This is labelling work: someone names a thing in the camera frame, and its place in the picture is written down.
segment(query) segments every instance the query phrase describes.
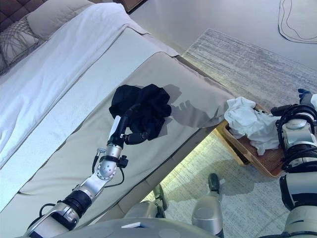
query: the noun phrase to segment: headboard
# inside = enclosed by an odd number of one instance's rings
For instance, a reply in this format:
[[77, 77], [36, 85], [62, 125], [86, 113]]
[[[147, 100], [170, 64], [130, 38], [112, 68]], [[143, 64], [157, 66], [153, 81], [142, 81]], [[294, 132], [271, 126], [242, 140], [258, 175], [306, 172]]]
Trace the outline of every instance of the headboard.
[[[0, 32], [37, 9], [47, 0], [0, 0]], [[100, 3], [102, 0], [90, 0]]]

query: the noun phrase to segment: black wheel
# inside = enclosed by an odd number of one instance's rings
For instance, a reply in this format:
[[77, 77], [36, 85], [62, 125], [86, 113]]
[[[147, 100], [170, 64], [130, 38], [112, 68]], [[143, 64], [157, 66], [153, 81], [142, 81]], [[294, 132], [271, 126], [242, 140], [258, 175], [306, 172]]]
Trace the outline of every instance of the black wheel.
[[218, 175], [211, 173], [208, 176], [208, 185], [211, 192], [217, 192], [219, 194], [220, 183], [219, 183]]

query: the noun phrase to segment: gray rug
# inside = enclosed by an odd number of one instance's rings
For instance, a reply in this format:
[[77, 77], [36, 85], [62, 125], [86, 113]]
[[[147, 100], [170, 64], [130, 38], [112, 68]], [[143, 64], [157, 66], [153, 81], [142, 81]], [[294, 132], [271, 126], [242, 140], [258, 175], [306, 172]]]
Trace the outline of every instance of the gray rug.
[[211, 29], [183, 57], [266, 109], [298, 103], [298, 88], [317, 93], [316, 70]]
[[[218, 174], [226, 238], [258, 238], [282, 233], [289, 211], [277, 178], [239, 166], [212, 132], [162, 182], [169, 200], [166, 217], [191, 224], [197, 199], [208, 193], [207, 178]], [[144, 200], [154, 200], [149, 194]]]

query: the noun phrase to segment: wooden basket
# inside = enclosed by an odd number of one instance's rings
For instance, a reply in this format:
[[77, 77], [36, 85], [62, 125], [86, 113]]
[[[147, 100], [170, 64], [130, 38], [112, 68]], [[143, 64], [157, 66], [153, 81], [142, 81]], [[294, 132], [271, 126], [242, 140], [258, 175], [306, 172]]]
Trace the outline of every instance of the wooden basket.
[[243, 136], [236, 139], [230, 132], [227, 121], [223, 121], [217, 126], [215, 132], [224, 145], [229, 149], [234, 159], [241, 166], [252, 164], [263, 175], [270, 177], [278, 177], [282, 173], [283, 150], [279, 147], [276, 150], [266, 150], [264, 155], [260, 156], [257, 149], [250, 144], [249, 139]]

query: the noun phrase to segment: white bedsheet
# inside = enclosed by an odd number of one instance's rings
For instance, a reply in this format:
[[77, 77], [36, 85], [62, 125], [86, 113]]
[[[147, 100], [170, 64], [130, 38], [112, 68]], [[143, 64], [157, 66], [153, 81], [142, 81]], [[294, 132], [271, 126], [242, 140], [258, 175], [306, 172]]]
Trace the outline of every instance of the white bedsheet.
[[122, 5], [92, 5], [4, 76], [0, 85], [0, 167], [126, 27], [146, 33]]
[[149, 34], [141, 36], [130, 28], [123, 29], [123, 33], [106, 53], [50, 110], [2, 167], [0, 190], [5, 192], [0, 196], [0, 211], [96, 105], [156, 52], [177, 55], [176, 51]]

